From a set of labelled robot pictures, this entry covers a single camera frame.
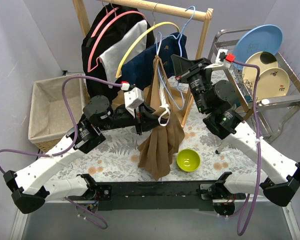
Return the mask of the navy blue denim garment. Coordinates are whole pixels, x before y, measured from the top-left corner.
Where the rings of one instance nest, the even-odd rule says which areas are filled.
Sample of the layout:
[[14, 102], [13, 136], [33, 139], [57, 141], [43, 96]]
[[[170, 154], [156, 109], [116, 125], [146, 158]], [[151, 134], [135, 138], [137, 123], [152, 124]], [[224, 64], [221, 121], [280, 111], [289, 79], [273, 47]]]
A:
[[154, 77], [153, 63], [156, 54], [163, 63], [167, 77], [173, 76], [175, 71], [171, 56], [188, 57], [186, 51], [187, 37], [182, 35], [181, 38], [178, 38], [178, 35], [176, 32], [163, 39], [160, 50], [157, 50], [157, 44], [153, 44], [125, 63], [121, 68], [121, 80], [136, 85], [141, 90], [148, 87]]

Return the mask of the blue wire hanger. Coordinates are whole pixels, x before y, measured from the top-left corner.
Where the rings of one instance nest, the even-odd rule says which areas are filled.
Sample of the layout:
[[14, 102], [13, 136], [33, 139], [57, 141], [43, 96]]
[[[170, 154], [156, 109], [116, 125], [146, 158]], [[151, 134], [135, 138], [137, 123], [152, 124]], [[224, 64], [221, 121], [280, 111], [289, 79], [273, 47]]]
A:
[[[184, 30], [187, 27], [187, 25], [189, 24], [189, 22], [194, 18], [195, 13], [196, 13], [196, 7], [194, 5], [189, 6], [185, 11], [188, 11], [190, 9], [192, 9], [193, 12], [191, 14], [190, 19], [187, 20], [187, 22], [183, 25], [183, 27], [181, 29], [181, 32], [178, 35], [170, 34], [170, 35], [164, 37], [164, 38], [170, 38], [171, 37], [171, 38], [174, 38], [177, 41], [178, 50], [179, 50], [179, 54], [178, 55], [180, 57], [183, 56], [183, 48], [182, 48], [182, 45], [181, 45], [181, 40], [182, 40], [182, 37], [183, 37]], [[166, 95], [165, 95], [165, 91], [167, 91], [168, 96], [172, 99], [172, 102], [177, 107], [177, 109], [178, 110], [183, 110], [184, 107], [185, 107], [185, 97], [184, 97], [184, 94], [183, 94], [182, 90], [179, 87], [179, 83], [177, 83], [176, 77], [172, 76], [168, 80], [164, 80], [162, 71], [159, 68], [157, 70], [158, 70], [158, 77], [159, 77], [158, 82], [159, 82], [159, 99], [160, 99], [160, 103], [161, 103], [160, 107], [163, 107], [164, 109], [168, 108], [168, 104], [167, 104], [167, 100], [166, 100]], [[173, 97], [172, 90], [168, 90], [168, 83], [170, 84], [172, 80], [175, 81], [175, 83], [176, 83], [176, 85], [175, 85], [176, 89], [177, 89], [177, 91], [180, 94], [181, 105], [177, 104], [176, 99]]]

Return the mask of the brown skirt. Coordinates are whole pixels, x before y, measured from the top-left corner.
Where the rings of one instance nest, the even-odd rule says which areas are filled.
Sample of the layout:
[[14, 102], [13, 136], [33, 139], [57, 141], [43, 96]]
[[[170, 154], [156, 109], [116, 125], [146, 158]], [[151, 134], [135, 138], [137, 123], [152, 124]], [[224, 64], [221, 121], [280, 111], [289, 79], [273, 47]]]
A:
[[153, 80], [146, 98], [146, 103], [155, 110], [159, 117], [159, 126], [152, 129], [149, 137], [138, 147], [139, 164], [157, 181], [170, 173], [173, 154], [179, 152], [179, 146], [185, 137], [184, 130], [177, 117], [168, 77], [159, 56], [153, 61]]

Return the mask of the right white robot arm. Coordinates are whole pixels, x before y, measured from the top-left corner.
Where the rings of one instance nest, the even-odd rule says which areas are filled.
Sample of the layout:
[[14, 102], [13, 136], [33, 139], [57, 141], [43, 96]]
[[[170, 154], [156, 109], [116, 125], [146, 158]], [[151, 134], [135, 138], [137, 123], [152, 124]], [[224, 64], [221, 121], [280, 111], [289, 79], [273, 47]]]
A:
[[261, 195], [285, 207], [300, 187], [300, 162], [273, 148], [233, 110], [239, 94], [230, 81], [212, 83], [212, 72], [229, 68], [233, 58], [232, 54], [222, 53], [219, 63], [211, 63], [206, 58], [189, 60], [171, 56], [175, 79], [189, 86], [198, 112], [207, 115], [203, 119], [207, 129], [257, 165], [256, 176], [225, 172], [205, 193], [222, 199], [235, 194]]

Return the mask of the black garment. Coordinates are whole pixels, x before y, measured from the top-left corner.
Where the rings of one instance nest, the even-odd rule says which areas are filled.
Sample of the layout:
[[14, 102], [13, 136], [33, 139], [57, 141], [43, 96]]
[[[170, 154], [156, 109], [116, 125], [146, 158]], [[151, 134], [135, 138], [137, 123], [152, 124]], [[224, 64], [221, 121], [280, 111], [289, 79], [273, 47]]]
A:
[[119, 84], [116, 73], [121, 60], [136, 39], [150, 28], [138, 9], [106, 5], [95, 17], [81, 45], [85, 75]]

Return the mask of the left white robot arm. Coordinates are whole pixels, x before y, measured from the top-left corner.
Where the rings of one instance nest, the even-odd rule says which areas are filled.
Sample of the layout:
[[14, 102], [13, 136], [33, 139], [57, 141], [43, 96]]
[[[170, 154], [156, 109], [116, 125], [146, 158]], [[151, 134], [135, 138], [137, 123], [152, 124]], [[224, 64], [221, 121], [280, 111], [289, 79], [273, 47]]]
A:
[[102, 196], [103, 188], [88, 174], [71, 179], [53, 180], [52, 177], [67, 165], [79, 159], [105, 141], [102, 131], [134, 126], [137, 134], [150, 131], [167, 123], [155, 114], [145, 102], [130, 113], [125, 105], [112, 109], [107, 97], [97, 95], [83, 108], [84, 119], [29, 166], [18, 171], [7, 171], [3, 178], [11, 190], [16, 207], [24, 214], [32, 213], [44, 203], [65, 197], [92, 200]]

